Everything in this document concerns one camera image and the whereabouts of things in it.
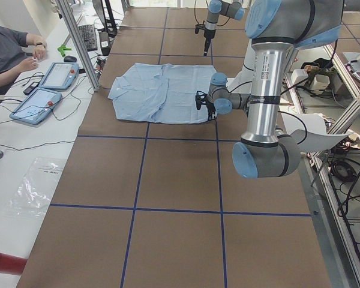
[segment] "cable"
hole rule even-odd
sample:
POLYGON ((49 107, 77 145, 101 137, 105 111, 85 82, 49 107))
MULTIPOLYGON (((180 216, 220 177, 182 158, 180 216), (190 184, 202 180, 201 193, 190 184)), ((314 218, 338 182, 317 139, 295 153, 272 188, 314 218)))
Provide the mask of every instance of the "cable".
POLYGON ((335 160, 331 163, 331 173, 341 182, 353 182, 356 179, 354 168, 342 160, 335 160))
POLYGON ((341 105, 341 104, 337 101, 334 90, 331 89, 331 91, 332 91, 332 97, 333 97, 334 101, 336 102, 336 104, 338 104, 340 107, 346 109, 346 108, 347 108, 346 106, 341 105))
POLYGON ((0 105, 2 102, 4 101, 8 101, 8 100, 13 100, 13 101, 17 101, 17 102, 22 102, 22 100, 19 100, 19 99, 14 99, 14 98, 6 98, 6 99, 3 99, 3 100, 0 100, 0 105))
POLYGON ((305 135, 304 135, 304 138, 297 143, 297 145, 301 144, 302 142, 304 142, 308 136, 308 129, 307 129, 307 126, 305 125, 305 123, 303 122, 303 120, 301 120, 299 117, 297 117, 296 115, 294 114, 291 114, 291 113, 288 113, 288 112, 284 112, 284 111, 278 111, 278 113, 283 113, 283 114, 287 114, 287 115, 290 115, 292 117, 295 117, 298 121, 301 122, 301 124, 304 126, 304 131, 305 131, 305 135))
POLYGON ((212 94, 211 94, 211 98, 214 97, 215 92, 219 91, 219 90, 226 90, 228 93, 232 93, 234 90, 238 89, 239 87, 241 87, 242 85, 248 84, 248 83, 252 83, 252 81, 247 81, 244 83, 239 84, 238 86, 234 87, 231 91, 229 91, 226 87, 221 87, 221 88, 217 88, 215 90, 213 90, 212 94))
POLYGON ((337 215, 341 218, 344 218, 347 214, 348 214, 348 211, 349 211, 349 200, 351 199, 355 199, 355 198, 359 198, 360 197, 360 194, 357 195, 357 196, 351 196, 351 193, 356 185, 356 183, 359 181, 360 179, 360 171, 359 173, 357 174, 356 176, 356 179, 355 181, 352 183, 352 185, 350 186, 349 190, 348 190, 348 193, 347 193, 347 197, 344 201, 342 201, 338 208, 337 208, 337 215))
POLYGON ((18 80, 16 82, 13 82, 12 86, 15 85, 15 84, 18 84, 19 82, 24 81, 26 79, 31 79, 31 78, 35 78, 35 77, 44 77, 44 74, 43 75, 32 75, 32 76, 29 76, 29 77, 25 77, 25 78, 20 79, 20 80, 18 80))
POLYGON ((224 24, 221 24, 221 25, 217 25, 218 27, 223 27, 225 24, 227 24, 229 22, 230 18, 228 17, 228 20, 224 23, 224 24))
POLYGON ((322 99, 331 99, 332 98, 332 94, 317 94, 317 93, 314 92, 314 91, 325 92, 326 89, 311 90, 311 89, 308 89, 307 87, 302 86, 302 85, 296 86, 296 89, 303 89, 304 91, 309 92, 311 94, 311 97, 318 97, 318 98, 322 98, 322 99))
POLYGON ((54 144, 66 144, 66 143, 74 143, 74 141, 59 141, 59 142, 47 142, 47 143, 43 143, 43 144, 40 144, 40 145, 36 145, 36 146, 32 146, 32 147, 25 147, 25 148, 15 148, 15 147, 11 147, 11 146, 7 146, 7 145, 3 145, 3 144, 0 144, 1 147, 6 147, 6 148, 9 148, 9 149, 13 149, 15 151, 23 151, 23 150, 29 150, 29 149, 34 149, 34 148, 38 148, 38 147, 42 147, 42 146, 45 146, 45 145, 54 145, 54 144))
MULTIPOLYGON (((339 186, 339 188, 338 188, 337 190, 340 191, 341 193, 343 193, 344 195, 347 195, 347 193, 345 193, 345 192, 341 189, 344 184, 345 184, 345 182, 344 182, 344 183, 341 183, 340 186, 339 186)), ((360 200, 357 199, 358 197, 359 197, 359 196, 356 196, 356 197, 354 197, 354 198, 352 198, 352 199, 355 199, 356 201, 360 202, 360 200)))
POLYGON ((23 85, 22 85, 22 87, 24 87, 25 85, 27 85, 28 83, 29 83, 29 81, 31 81, 31 79, 33 78, 33 77, 44 77, 44 73, 43 72, 36 72, 36 73, 34 73, 32 76, 31 76, 31 78, 29 78, 28 79, 28 81, 27 82, 25 82, 23 85))
POLYGON ((71 95, 73 98, 75 98, 75 99, 77 99, 77 100, 79 101, 79 103, 78 103, 78 105, 76 106, 76 108, 75 108, 70 114, 68 114, 67 116, 65 116, 65 117, 63 117, 63 118, 58 118, 58 117, 56 116, 55 112, 54 112, 53 109, 52 109, 52 114, 53 114, 53 116, 56 118, 57 121, 63 121, 63 120, 65 120, 65 119, 67 119, 69 116, 71 116, 74 112, 76 112, 76 111, 78 110, 78 108, 79 108, 79 106, 81 105, 82 101, 81 101, 81 99, 75 97, 72 93, 73 93, 73 91, 75 91, 76 88, 84 81, 84 78, 85 78, 85 77, 86 77, 86 76, 82 76, 81 78, 79 78, 78 81, 77 81, 77 83, 76 83, 76 85, 75 85, 75 87, 67 94, 67 96, 65 96, 65 97, 62 98, 62 99, 65 99, 65 98, 67 98, 69 95, 71 95))
MULTIPOLYGON (((329 59, 328 63, 323 68, 321 68, 316 74, 319 74, 320 72, 324 71, 324 69, 327 69, 328 66, 332 63, 332 60, 334 59, 335 54, 336 54, 337 42, 338 42, 338 40, 335 41, 334 51, 333 51, 332 56, 329 59)), ((286 90, 284 90, 280 95, 283 95, 285 92, 291 90, 292 88, 297 87, 298 85, 300 85, 301 83, 307 81, 308 79, 309 79, 309 77, 299 81, 298 83, 296 83, 296 84, 292 85, 291 87, 287 88, 286 90)))
POLYGON ((250 71, 254 71, 254 69, 248 68, 248 67, 245 65, 245 58, 244 58, 244 60, 242 61, 242 65, 244 66, 245 69, 250 70, 250 71))
POLYGON ((196 23, 200 24, 200 22, 197 21, 197 17, 196 17, 196 2, 197 2, 197 0, 194 0, 193 14, 194 14, 194 19, 195 19, 196 23))
POLYGON ((246 81, 244 83, 239 84, 238 86, 234 87, 231 91, 228 91, 229 93, 232 93, 234 90, 238 89, 239 87, 248 84, 248 83, 252 83, 252 81, 246 81))

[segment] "shirt sleeve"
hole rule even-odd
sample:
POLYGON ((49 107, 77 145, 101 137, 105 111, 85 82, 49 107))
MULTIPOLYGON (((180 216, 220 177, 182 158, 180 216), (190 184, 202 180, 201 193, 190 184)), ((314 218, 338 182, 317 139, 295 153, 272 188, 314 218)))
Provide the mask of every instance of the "shirt sleeve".
POLYGON ((15 40, 18 42, 20 46, 28 47, 26 43, 26 35, 28 34, 27 32, 20 32, 12 29, 9 29, 9 31, 11 32, 13 38, 15 38, 15 40))

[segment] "black cable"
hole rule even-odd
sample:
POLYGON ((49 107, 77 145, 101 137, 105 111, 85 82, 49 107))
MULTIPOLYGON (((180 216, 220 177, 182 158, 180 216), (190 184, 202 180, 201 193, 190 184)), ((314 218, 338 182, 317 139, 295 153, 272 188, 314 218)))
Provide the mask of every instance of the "black cable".
POLYGON ((245 69, 250 70, 250 71, 254 71, 254 69, 251 69, 251 68, 249 68, 249 67, 247 67, 247 66, 245 65, 245 58, 244 58, 244 60, 243 60, 243 62, 242 62, 242 65, 244 66, 245 69))
MULTIPOLYGON (((341 193, 343 193, 344 195, 347 195, 347 193, 345 193, 341 188, 342 188, 342 186, 345 184, 345 182, 344 183, 341 183, 340 184, 340 186, 339 186, 339 188, 337 189, 338 191, 340 191, 341 193)), ((360 202, 360 199, 358 199, 360 196, 354 196, 352 199, 355 199, 356 201, 358 201, 358 202, 360 202)))
POLYGON ((234 90, 236 90, 239 87, 241 87, 242 85, 245 85, 245 84, 248 84, 248 83, 252 83, 252 81, 247 81, 247 82, 241 83, 238 86, 234 87, 231 91, 229 91, 226 87, 217 88, 217 89, 213 90, 213 92, 211 94, 211 98, 213 99, 215 92, 217 92, 219 90, 226 90, 228 93, 232 93, 234 90))
POLYGON ((239 84, 238 86, 234 87, 231 91, 228 91, 229 93, 232 93, 234 90, 238 89, 239 87, 245 85, 245 84, 249 84, 252 83, 252 81, 246 81, 244 83, 239 84))
POLYGON ((25 85, 27 85, 27 84, 29 83, 29 81, 31 81, 31 79, 32 79, 33 77, 38 77, 38 76, 44 77, 44 73, 43 73, 43 72, 40 72, 40 71, 34 73, 34 74, 31 76, 31 78, 28 79, 27 82, 25 82, 24 84, 22 84, 22 87, 24 87, 25 85))
POLYGON ((13 149, 15 151, 23 151, 23 150, 29 150, 29 149, 34 149, 34 148, 38 148, 38 147, 42 147, 42 146, 45 146, 45 145, 54 145, 54 144, 66 144, 66 143, 74 143, 74 141, 59 141, 59 142, 47 142, 47 143, 43 143, 43 144, 40 144, 40 145, 36 145, 36 146, 32 146, 32 147, 25 147, 25 148, 15 148, 15 147, 11 147, 11 146, 7 146, 7 145, 3 145, 3 144, 0 144, 1 147, 6 147, 6 148, 9 148, 9 149, 13 149))
POLYGON ((196 1, 197 1, 197 0, 194 0, 193 14, 194 14, 194 19, 195 19, 196 23, 197 23, 197 24, 200 24, 200 22, 197 21, 197 17, 196 17, 196 1))
POLYGON ((343 160, 335 160, 331 163, 331 173, 341 182, 353 182, 356 179, 355 169, 343 160))
POLYGON ((63 117, 63 118, 58 118, 58 117, 56 116, 55 112, 54 112, 53 109, 52 109, 52 114, 53 114, 53 116, 56 118, 57 121, 63 121, 63 120, 65 120, 65 119, 67 119, 69 116, 71 116, 74 112, 76 112, 76 111, 78 110, 78 108, 79 108, 79 106, 81 105, 82 101, 81 101, 81 99, 75 97, 72 93, 73 93, 73 91, 75 91, 76 88, 84 81, 84 78, 85 78, 85 77, 86 77, 86 76, 82 76, 82 77, 77 81, 75 87, 67 94, 67 96, 65 96, 65 97, 62 98, 62 99, 65 99, 65 98, 67 98, 69 95, 71 95, 73 98, 75 98, 75 99, 77 99, 77 100, 79 101, 79 103, 78 103, 78 105, 76 106, 76 108, 75 108, 70 114, 68 114, 67 116, 65 116, 65 117, 63 117))
MULTIPOLYGON (((336 54, 337 42, 338 42, 338 40, 335 41, 334 51, 333 51, 332 56, 331 56, 331 58, 329 59, 328 63, 327 63, 323 68, 321 68, 316 74, 319 74, 319 73, 321 73, 322 71, 324 71, 325 69, 327 69, 328 66, 332 63, 332 60, 334 59, 335 54, 336 54)), ((309 76, 308 76, 307 78, 299 81, 298 83, 292 85, 291 87, 287 88, 287 89, 284 90, 280 95, 283 95, 285 92, 291 90, 292 88, 297 87, 298 85, 300 85, 301 83, 307 81, 308 79, 309 79, 309 76)))
POLYGON ((317 94, 317 93, 314 92, 314 91, 325 92, 326 89, 311 90, 311 89, 308 89, 307 87, 302 86, 302 85, 296 86, 296 89, 303 89, 304 91, 309 92, 312 97, 319 97, 319 98, 323 98, 323 99, 331 99, 332 98, 332 93, 330 93, 330 94, 317 94))
POLYGON ((223 27, 225 24, 227 24, 229 22, 230 18, 228 17, 228 20, 224 23, 224 24, 221 24, 221 25, 217 25, 218 27, 223 27))
MULTIPOLYGON (((24 111, 24 110, 26 110, 26 109, 28 109, 28 108, 30 108, 30 107, 36 107, 36 108, 41 108, 41 109, 50 109, 51 112, 52 112, 52 115, 55 117, 55 119, 56 119, 57 121, 62 121, 62 120, 67 119, 69 116, 71 116, 74 112, 76 112, 76 111, 78 110, 79 106, 80 106, 81 103, 82 103, 81 99, 75 97, 75 96, 72 94, 72 92, 83 82, 83 80, 84 80, 85 77, 87 77, 87 76, 82 76, 82 77, 78 80, 78 82, 76 83, 75 87, 74 87, 66 96, 62 97, 60 100, 58 100, 58 101, 56 101, 56 102, 54 103, 54 105, 56 105, 57 103, 59 103, 59 102, 62 101, 63 99, 67 98, 69 95, 71 95, 73 98, 77 99, 77 100, 79 101, 79 103, 78 103, 78 105, 76 106, 76 108, 75 108, 69 115, 67 115, 67 116, 65 116, 65 117, 63 117, 63 118, 58 118, 58 117, 55 115, 55 113, 54 113, 54 111, 53 111, 53 109, 52 109, 51 107, 46 107, 46 106, 41 107, 41 106, 36 106, 36 105, 30 105, 30 106, 24 107, 23 109, 20 109, 20 110, 18 110, 18 111, 16 111, 16 112, 22 112, 22 111, 24 111)), ((2 121, 2 122, 0 122, 0 124, 4 124, 4 123, 8 123, 8 122, 13 122, 13 121, 25 119, 25 118, 28 118, 28 117, 35 116, 35 115, 37 115, 37 114, 38 114, 38 112, 37 112, 37 113, 34 113, 34 114, 31 114, 31 115, 24 116, 24 117, 20 117, 20 118, 17 118, 17 119, 11 119, 11 120, 7 120, 7 121, 2 121)))
MULTIPOLYGON (((355 161, 355 160, 353 160, 353 159, 349 159, 349 158, 335 158, 335 156, 333 156, 333 158, 336 159, 336 160, 334 160, 332 163, 335 163, 336 161, 337 161, 337 162, 339 162, 339 161, 343 161, 343 162, 349 161, 349 162, 354 163, 354 164, 356 164, 356 165, 358 165, 358 166, 360 167, 360 163, 357 162, 357 161, 355 161)), ((344 185, 344 184, 346 183, 346 181, 343 181, 343 183, 340 184, 339 188, 336 188, 336 187, 335 187, 335 184, 334 184, 334 182, 333 182, 333 179, 332 179, 332 175, 334 175, 334 174, 332 173, 332 169, 331 169, 331 172, 328 174, 328 176, 329 176, 329 178, 330 178, 330 182, 331 182, 332 188, 333 188, 334 190, 336 190, 336 191, 341 191, 343 194, 345 194, 345 193, 341 190, 341 187, 342 187, 342 185, 344 185)), ((344 218, 344 217, 347 215, 348 211, 349 211, 349 200, 352 200, 352 199, 355 199, 355 198, 359 198, 359 197, 360 197, 360 194, 359 194, 359 195, 355 195, 355 196, 351 196, 351 193, 352 193, 355 185, 356 185, 357 182, 359 181, 359 179, 360 179, 360 171, 357 173, 357 175, 354 175, 353 182, 352 182, 352 184, 351 184, 351 186, 350 186, 350 188, 349 188, 349 190, 348 190, 348 193, 346 193, 346 195, 347 195, 346 199, 345 199, 344 201, 342 201, 342 202, 341 202, 340 200, 338 201, 339 204, 338 204, 338 208, 337 208, 337 215, 338 215, 339 217, 341 217, 341 218, 344 218)))
POLYGON ((283 114, 287 114, 287 115, 290 115, 292 117, 295 117, 298 121, 301 122, 301 124, 304 126, 304 131, 305 131, 305 135, 304 135, 304 138, 297 143, 297 145, 301 144, 302 142, 304 142, 306 140, 306 138, 308 137, 308 129, 307 129, 307 126, 305 125, 305 123, 303 122, 303 120, 301 120, 299 117, 297 117, 296 115, 294 114, 291 114, 291 113, 288 113, 288 112, 284 112, 284 111, 278 111, 278 113, 283 113, 283 114))
POLYGON ((349 200, 360 197, 360 194, 357 196, 351 196, 351 193, 352 193, 355 185, 359 181, 359 179, 360 179, 360 171, 357 174, 355 181, 352 183, 351 187, 349 188, 346 199, 344 201, 342 201, 337 208, 337 215, 341 218, 344 218, 348 214, 349 200))
POLYGON ((31 78, 36 78, 36 77, 44 77, 44 75, 34 75, 34 76, 25 77, 25 78, 20 79, 20 80, 18 80, 18 81, 16 81, 16 82, 13 82, 12 85, 18 84, 19 82, 24 81, 24 80, 26 80, 26 79, 31 79, 31 78))

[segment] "green object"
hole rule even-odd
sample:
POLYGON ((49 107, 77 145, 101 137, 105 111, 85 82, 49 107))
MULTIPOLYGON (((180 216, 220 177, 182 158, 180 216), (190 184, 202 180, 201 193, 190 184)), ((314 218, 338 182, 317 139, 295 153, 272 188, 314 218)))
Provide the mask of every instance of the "green object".
POLYGON ((65 45, 61 45, 59 48, 58 48, 58 51, 60 52, 61 56, 64 57, 65 56, 65 51, 71 51, 72 48, 68 48, 67 46, 65 45))

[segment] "brown table surface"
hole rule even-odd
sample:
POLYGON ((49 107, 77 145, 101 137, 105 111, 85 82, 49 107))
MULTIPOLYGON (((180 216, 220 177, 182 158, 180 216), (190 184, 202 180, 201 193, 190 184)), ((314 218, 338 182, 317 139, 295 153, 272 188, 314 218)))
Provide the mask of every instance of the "brown table surface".
POLYGON ((135 62, 236 76, 244 20, 221 27, 207 57, 194 23, 190 8, 126 13, 18 288, 331 286, 298 173, 235 172, 243 111, 197 125, 116 119, 109 88, 135 62))

